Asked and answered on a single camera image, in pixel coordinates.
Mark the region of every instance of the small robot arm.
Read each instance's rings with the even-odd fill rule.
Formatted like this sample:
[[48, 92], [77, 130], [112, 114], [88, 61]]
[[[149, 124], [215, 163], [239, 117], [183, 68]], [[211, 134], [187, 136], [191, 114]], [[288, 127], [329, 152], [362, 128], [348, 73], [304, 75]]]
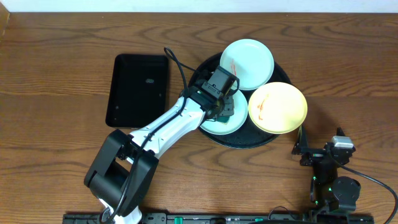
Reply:
[[[233, 104], [232, 97], [227, 96], [236, 93], [238, 88], [231, 90], [231, 87], [239, 79], [220, 66], [213, 74], [206, 75], [209, 80], [197, 80], [182, 92], [171, 109], [151, 124], [128, 135], [117, 129], [106, 138], [84, 179], [84, 184], [106, 207], [100, 222], [139, 223], [142, 214], [138, 205], [149, 189], [163, 153], [205, 120], [233, 115], [233, 111], [224, 111], [224, 105]], [[116, 158], [134, 164], [130, 172]], [[116, 216], [110, 219], [118, 205]]]

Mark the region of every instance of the black tray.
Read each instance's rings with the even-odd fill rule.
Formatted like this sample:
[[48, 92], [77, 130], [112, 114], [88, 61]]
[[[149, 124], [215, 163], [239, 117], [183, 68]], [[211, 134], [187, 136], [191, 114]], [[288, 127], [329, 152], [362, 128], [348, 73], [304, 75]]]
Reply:
[[[222, 53], [218, 53], [205, 62], [203, 62], [197, 70], [200, 72], [202, 70], [208, 70], [209, 72], [214, 72], [216, 67], [220, 64], [220, 58]], [[192, 86], [195, 81], [200, 77], [201, 73], [194, 73], [189, 81], [189, 86]], [[271, 78], [267, 83], [270, 82], [284, 82], [289, 83], [290, 79], [283, 71], [283, 69], [275, 63], [274, 72], [272, 73]], [[246, 100], [249, 101], [250, 96], [254, 93], [254, 90], [241, 90], [243, 95], [246, 97]], [[259, 129], [250, 119], [249, 115], [247, 116], [244, 124], [236, 131], [230, 134], [217, 135], [210, 134], [199, 127], [199, 130], [211, 140], [221, 144], [223, 146], [232, 147], [236, 149], [250, 149], [258, 146], [265, 145], [272, 140], [274, 140], [278, 134], [267, 133], [261, 129]]]

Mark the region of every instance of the wood grain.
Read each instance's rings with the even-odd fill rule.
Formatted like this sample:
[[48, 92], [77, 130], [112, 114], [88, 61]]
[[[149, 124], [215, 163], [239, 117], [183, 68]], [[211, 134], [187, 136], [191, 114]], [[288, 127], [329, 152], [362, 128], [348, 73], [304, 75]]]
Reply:
[[[0, 43], [0, 223], [60, 223], [66, 212], [102, 209], [83, 178], [112, 131], [104, 117], [115, 56], [169, 46], [196, 67], [242, 38], [265, 43], [307, 97], [312, 146], [341, 126], [357, 147], [349, 166], [398, 189], [395, 14], [15, 13]], [[169, 102], [181, 89], [173, 64]], [[193, 131], [162, 156], [142, 207], [303, 212], [312, 170], [290, 155], [296, 134], [235, 150]], [[354, 178], [357, 212], [383, 222], [392, 196]]]
[[8, 18], [10, 13], [0, 2], [0, 41], [1, 37], [6, 33], [6, 26], [8, 24]]

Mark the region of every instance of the black cable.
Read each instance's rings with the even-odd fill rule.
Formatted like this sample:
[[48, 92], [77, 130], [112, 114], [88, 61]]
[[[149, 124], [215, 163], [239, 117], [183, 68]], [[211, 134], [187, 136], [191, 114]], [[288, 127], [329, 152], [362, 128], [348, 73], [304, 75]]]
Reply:
[[390, 192], [392, 193], [392, 195], [394, 196], [394, 199], [395, 199], [395, 205], [394, 205], [394, 209], [393, 209], [393, 211], [392, 211], [390, 217], [387, 219], [387, 221], [385, 222], [385, 224], [390, 223], [391, 220], [392, 220], [392, 219], [394, 218], [394, 216], [396, 215], [397, 210], [398, 210], [398, 196], [397, 196], [397, 194], [394, 192], [394, 190], [392, 190], [388, 185], [384, 184], [383, 182], [381, 182], [381, 181], [379, 181], [379, 180], [376, 180], [375, 178], [372, 178], [372, 177], [370, 177], [370, 176], [368, 176], [368, 175], [362, 174], [362, 173], [360, 173], [360, 172], [358, 172], [358, 171], [356, 171], [356, 170], [353, 170], [353, 169], [350, 169], [350, 168], [348, 168], [348, 167], [345, 167], [344, 165], [341, 165], [335, 158], [333, 158], [333, 156], [331, 155], [331, 152], [330, 152], [330, 151], [328, 152], [328, 155], [330, 156], [330, 158], [333, 160], [333, 162], [335, 162], [335, 164], [336, 164], [338, 167], [341, 167], [341, 168], [343, 168], [344, 170], [347, 170], [347, 171], [352, 172], [353, 174], [356, 174], [356, 175], [359, 175], [359, 176], [361, 176], [361, 177], [364, 177], [364, 178], [366, 178], [366, 179], [368, 179], [368, 180], [371, 180], [371, 181], [373, 181], [373, 182], [379, 184], [380, 186], [384, 187], [385, 189], [387, 189], [388, 191], [390, 191]]
[[175, 55], [173, 54], [173, 52], [172, 52], [172, 50], [170, 49], [170, 48], [168, 48], [168, 47], [165, 47], [164, 48], [164, 52], [166, 53], [166, 56], [168, 56], [171, 60], [173, 60], [175, 63], [177, 63], [177, 64], [180, 64], [180, 66], [183, 66], [183, 67], [185, 67], [185, 68], [187, 68], [187, 69], [189, 69], [189, 70], [191, 70], [191, 71], [193, 71], [193, 72], [199, 72], [198, 70], [196, 70], [196, 69], [194, 69], [194, 68], [191, 68], [191, 67], [189, 67], [188, 65], [184, 65], [183, 63], [181, 63], [181, 62], [179, 62], [178, 60], [177, 60], [177, 58], [175, 57]]
[[273, 209], [269, 212], [269, 214], [268, 214], [268, 220], [271, 220], [271, 215], [272, 215], [272, 213], [274, 212], [274, 210], [277, 209], [277, 208], [284, 208], [294, 220], [297, 220], [297, 219], [295, 219], [295, 218], [293, 217], [293, 215], [292, 215], [292, 213], [290, 212], [290, 210], [287, 209], [286, 207], [283, 207], [283, 206], [276, 206], [275, 208], [273, 208]]
[[130, 182], [131, 182], [130, 179], [132, 178], [132, 172], [136, 169], [136, 166], [137, 166], [137, 164], [138, 164], [138, 160], [139, 160], [139, 158], [140, 158], [140, 156], [141, 156], [141, 154], [142, 154], [142, 152], [143, 152], [143, 150], [144, 150], [144, 147], [145, 147], [145, 145], [147, 144], [147, 142], [152, 138], [152, 136], [153, 136], [160, 128], [163, 128], [163, 127], [164, 127], [167, 123], [169, 123], [171, 120], [173, 120], [173, 119], [176, 118], [177, 116], [180, 116], [181, 113], [182, 113], [182, 111], [184, 110], [185, 104], [187, 103], [187, 93], [188, 93], [187, 90], [188, 90], [188, 86], [187, 86], [187, 80], [185, 79], [184, 71], [182, 70], [182, 66], [184, 66], [185, 68], [188, 68], [188, 69], [190, 69], [190, 70], [193, 70], [193, 71], [196, 71], [196, 70], [193, 69], [193, 68], [190, 68], [190, 67], [188, 67], [188, 66], [186, 66], [186, 65], [184, 65], [184, 64], [182, 64], [182, 63], [180, 63], [180, 61], [178, 61], [177, 57], [174, 55], [173, 51], [172, 51], [170, 48], [165, 47], [165, 48], [164, 48], [164, 52], [166, 53], [166, 55], [167, 55], [168, 57], [170, 57], [170, 58], [171, 58], [174, 62], [176, 62], [177, 65], [178, 65], [178, 69], [180, 70], [181, 77], [182, 77], [182, 81], [183, 81], [183, 84], [184, 84], [184, 94], [183, 94], [183, 96], [184, 96], [184, 101], [183, 101], [183, 103], [182, 103], [182, 106], [181, 106], [180, 110], [179, 110], [176, 114], [174, 114], [171, 118], [169, 118], [168, 120], [166, 120], [165, 122], [163, 122], [162, 124], [160, 124], [158, 127], [156, 127], [156, 128], [155, 128], [153, 131], [151, 131], [151, 132], [148, 134], [148, 136], [144, 139], [144, 141], [142, 142], [140, 148], [138, 149], [137, 156], [136, 156], [136, 158], [134, 159], [134, 162], [133, 162], [133, 164], [132, 164], [132, 166], [131, 166], [131, 168], [130, 168], [130, 173], [129, 173], [127, 179], [126, 179], [126, 185], [125, 185], [124, 188], [123, 188], [122, 196], [120, 197], [118, 206], [115, 208], [115, 210], [113, 211], [112, 215], [111, 215], [105, 222], [100, 221], [100, 223], [110, 224], [110, 223], [113, 221], [113, 219], [115, 218], [116, 214], [118, 214], [118, 212], [120, 211], [121, 205], [123, 204], [124, 200], [126, 199], [126, 194], [127, 194], [128, 190], [129, 190], [129, 187], [130, 187]]
[[[175, 63], [177, 63], [177, 65], [180, 64], [178, 67], [181, 67], [181, 66], [182, 66], [182, 67], [185, 67], [185, 68], [187, 68], [187, 69], [193, 71], [194, 73], [195, 73], [195, 72], [199, 73], [198, 70], [196, 70], [196, 69], [194, 69], [194, 68], [192, 68], [192, 67], [189, 67], [188, 65], [185, 65], [185, 64], [179, 62], [179, 61], [177, 60], [177, 58], [175, 57], [174, 53], [171, 51], [170, 48], [165, 47], [165, 48], [164, 48], [164, 52], [166, 53], [166, 56], [168, 56], [171, 60], [173, 60]], [[234, 94], [239, 90], [239, 86], [240, 86], [239, 79], [236, 80], [236, 86], [237, 86], [237, 87], [236, 87], [236, 90], [230, 91], [230, 92], [227, 94], [227, 96], [232, 96], [232, 95], [234, 95]]]

